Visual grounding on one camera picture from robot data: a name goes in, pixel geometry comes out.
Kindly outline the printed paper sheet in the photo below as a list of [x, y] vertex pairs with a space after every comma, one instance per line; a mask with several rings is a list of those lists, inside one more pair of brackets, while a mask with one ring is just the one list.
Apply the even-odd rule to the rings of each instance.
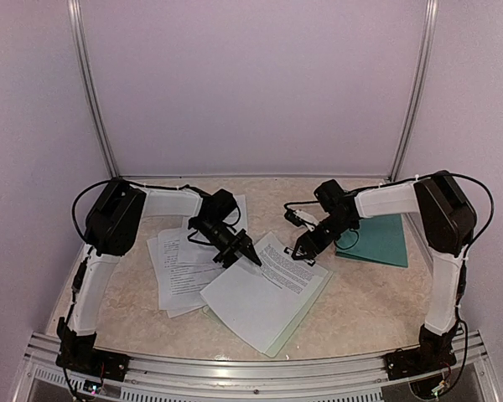
[[236, 200], [237, 208], [228, 215], [226, 223], [228, 223], [228, 225], [236, 231], [241, 229], [248, 230], [246, 196], [244, 194], [235, 195], [234, 198]]
[[272, 233], [255, 245], [261, 265], [242, 257], [200, 295], [209, 312], [241, 340], [276, 357], [328, 284], [332, 273], [314, 260], [293, 260]]

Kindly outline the light green clipboard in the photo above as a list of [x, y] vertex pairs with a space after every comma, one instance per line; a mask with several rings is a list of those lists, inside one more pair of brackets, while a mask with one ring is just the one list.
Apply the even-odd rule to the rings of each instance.
[[202, 312], [269, 358], [276, 357], [309, 312], [332, 274], [314, 276], [296, 293], [265, 276], [228, 270], [202, 292]]

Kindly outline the paper sheets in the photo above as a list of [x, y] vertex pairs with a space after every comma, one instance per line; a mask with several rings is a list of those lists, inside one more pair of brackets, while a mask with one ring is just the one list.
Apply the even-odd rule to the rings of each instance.
[[169, 318], [202, 308], [205, 301], [200, 292], [223, 271], [215, 263], [179, 263], [179, 238], [178, 229], [165, 229], [147, 240], [158, 283], [158, 309]]

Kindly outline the dark teal folder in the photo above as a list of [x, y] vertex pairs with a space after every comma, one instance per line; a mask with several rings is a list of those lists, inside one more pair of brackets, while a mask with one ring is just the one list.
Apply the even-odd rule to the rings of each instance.
[[360, 228], [345, 231], [335, 241], [338, 257], [408, 268], [407, 247], [400, 214], [360, 221]]

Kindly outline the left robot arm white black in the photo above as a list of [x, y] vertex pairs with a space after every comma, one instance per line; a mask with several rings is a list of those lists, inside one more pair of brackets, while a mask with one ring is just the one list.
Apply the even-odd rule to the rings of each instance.
[[189, 227], [201, 233], [218, 253], [216, 263], [228, 268], [244, 256], [261, 261], [244, 229], [225, 222], [236, 209], [235, 197], [225, 189], [209, 194], [188, 184], [164, 187], [111, 178], [77, 232], [84, 242], [82, 261], [71, 285], [68, 314], [58, 321], [60, 351], [56, 363], [63, 369], [95, 374], [110, 369], [124, 372], [129, 357], [94, 347], [97, 314], [110, 276], [119, 260], [134, 246], [141, 219], [150, 216], [186, 216]]

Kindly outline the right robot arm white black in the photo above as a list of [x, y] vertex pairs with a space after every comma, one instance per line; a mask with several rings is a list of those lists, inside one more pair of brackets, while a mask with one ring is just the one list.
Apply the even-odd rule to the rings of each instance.
[[451, 352], [459, 325], [459, 303], [465, 290], [465, 258], [474, 241], [477, 215], [448, 171], [397, 183], [344, 190], [331, 179], [314, 191], [315, 203], [327, 214], [314, 221], [298, 202], [284, 205], [285, 219], [307, 230], [296, 240], [292, 257], [313, 260], [363, 219], [394, 214], [419, 214], [433, 261], [433, 285], [412, 365], [428, 372]]

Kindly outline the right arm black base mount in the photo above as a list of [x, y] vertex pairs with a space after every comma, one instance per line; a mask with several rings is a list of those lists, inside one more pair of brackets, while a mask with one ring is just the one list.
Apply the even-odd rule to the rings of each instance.
[[438, 335], [422, 325], [415, 348], [398, 348], [384, 355], [388, 379], [404, 379], [455, 365], [452, 341], [458, 326], [456, 322], [448, 332]]

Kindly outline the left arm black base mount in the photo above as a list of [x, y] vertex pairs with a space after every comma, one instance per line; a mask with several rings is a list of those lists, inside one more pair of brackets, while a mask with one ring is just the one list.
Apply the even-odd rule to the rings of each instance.
[[64, 317], [58, 321], [57, 334], [60, 350], [56, 364], [59, 367], [100, 379], [125, 380], [130, 362], [128, 355], [95, 348], [96, 334], [79, 336], [69, 329]]

